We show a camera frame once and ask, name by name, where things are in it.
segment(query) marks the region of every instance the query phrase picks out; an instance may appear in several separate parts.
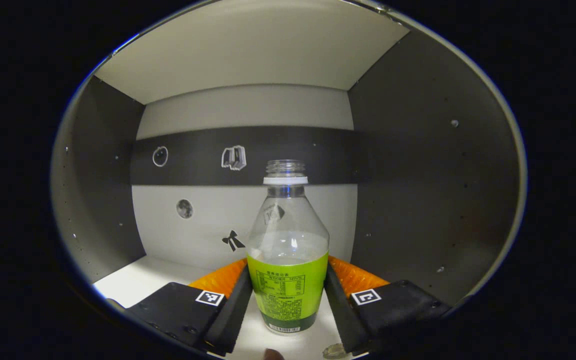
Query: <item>transparent object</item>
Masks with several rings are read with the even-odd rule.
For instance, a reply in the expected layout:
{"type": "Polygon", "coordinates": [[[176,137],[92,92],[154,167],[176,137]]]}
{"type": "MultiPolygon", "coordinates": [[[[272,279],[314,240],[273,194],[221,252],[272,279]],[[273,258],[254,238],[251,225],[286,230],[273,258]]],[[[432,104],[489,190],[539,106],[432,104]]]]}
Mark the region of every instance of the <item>transparent object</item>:
{"type": "Polygon", "coordinates": [[[264,182],[272,185],[246,243],[263,321],[282,335],[313,325],[328,264],[330,236],[306,198],[304,171],[301,161],[268,162],[264,182]]]}

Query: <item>barcode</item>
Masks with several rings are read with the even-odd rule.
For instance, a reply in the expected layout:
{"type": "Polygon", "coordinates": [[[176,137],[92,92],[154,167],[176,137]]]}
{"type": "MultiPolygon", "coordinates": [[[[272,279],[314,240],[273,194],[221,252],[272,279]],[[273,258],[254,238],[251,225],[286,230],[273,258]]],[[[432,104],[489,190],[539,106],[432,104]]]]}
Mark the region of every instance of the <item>barcode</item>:
{"type": "Polygon", "coordinates": [[[268,326],[270,326],[270,328],[272,330],[281,331],[282,333],[296,333],[299,331],[299,329],[301,329],[301,326],[297,326],[297,327],[293,327],[293,328],[285,328],[285,327],[274,326],[271,323],[269,323],[268,326]]]}

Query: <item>white floor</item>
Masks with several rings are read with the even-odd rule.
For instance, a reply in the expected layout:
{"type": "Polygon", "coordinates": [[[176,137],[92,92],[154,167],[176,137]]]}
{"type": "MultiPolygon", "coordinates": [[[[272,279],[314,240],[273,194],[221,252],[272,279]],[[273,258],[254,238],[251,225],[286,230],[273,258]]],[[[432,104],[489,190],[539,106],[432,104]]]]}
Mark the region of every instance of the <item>white floor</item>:
{"type": "MultiPolygon", "coordinates": [[[[144,256],[93,284],[104,298],[110,298],[129,308],[146,298],[167,283],[174,281],[189,284],[210,273],[202,269],[144,256]]],[[[275,349],[285,360],[323,359],[323,351],[341,342],[335,319],[330,310],[328,298],[321,297],[317,320],[308,330],[295,335],[276,335],[265,327],[254,296],[246,310],[237,344],[233,353],[223,358],[227,360],[262,359],[266,348],[275,349]]],[[[360,356],[348,356],[355,359],[360,356]]]]}

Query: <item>book icon sticker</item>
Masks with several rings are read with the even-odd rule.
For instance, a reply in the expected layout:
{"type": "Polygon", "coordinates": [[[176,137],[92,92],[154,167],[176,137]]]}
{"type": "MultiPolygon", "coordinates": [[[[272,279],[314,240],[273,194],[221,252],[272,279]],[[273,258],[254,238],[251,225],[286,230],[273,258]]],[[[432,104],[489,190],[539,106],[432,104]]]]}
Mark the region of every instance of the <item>book icon sticker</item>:
{"type": "Polygon", "coordinates": [[[244,146],[235,145],[224,148],[221,153],[221,167],[240,171],[246,167],[246,149],[244,146]]]}
{"type": "Polygon", "coordinates": [[[263,222],[266,225],[275,224],[284,217],[284,214],[286,214],[286,211],[281,206],[273,203],[263,209],[263,222]]]}

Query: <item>white wall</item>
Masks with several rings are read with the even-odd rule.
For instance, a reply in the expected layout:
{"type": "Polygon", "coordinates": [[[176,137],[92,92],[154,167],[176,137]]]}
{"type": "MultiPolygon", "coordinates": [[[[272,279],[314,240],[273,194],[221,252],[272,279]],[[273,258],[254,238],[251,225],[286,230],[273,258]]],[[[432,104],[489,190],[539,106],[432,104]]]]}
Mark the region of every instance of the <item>white wall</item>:
{"type": "Polygon", "coordinates": [[[259,84],[206,89],[146,106],[137,140],[231,126],[317,126],[352,130],[348,92],[259,84]]]}
{"type": "MultiPolygon", "coordinates": [[[[233,126],[316,126],[352,130],[346,91],[304,85],[246,85],[206,89],[146,106],[137,139],[233,126]]],[[[265,174],[260,173],[259,182],[265,174]]],[[[306,196],[330,234],[330,255],[349,261],[357,218],[357,185],[317,185],[306,196]]],[[[133,186],[137,228],[147,255],[204,269],[245,257],[222,238],[247,238],[266,197],[263,186],[133,186]],[[187,199],[194,215],[183,219],[187,199]]]]}
{"type": "MultiPolygon", "coordinates": [[[[310,185],[306,197],[330,234],[330,255],[349,261],[357,218],[357,185],[310,185]]],[[[222,242],[231,230],[246,244],[250,227],[266,198],[263,186],[132,187],[137,228],[146,254],[203,269],[218,269],[246,256],[222,242]],[[194,214],[177,213],[187,199],[194,214]]]]}

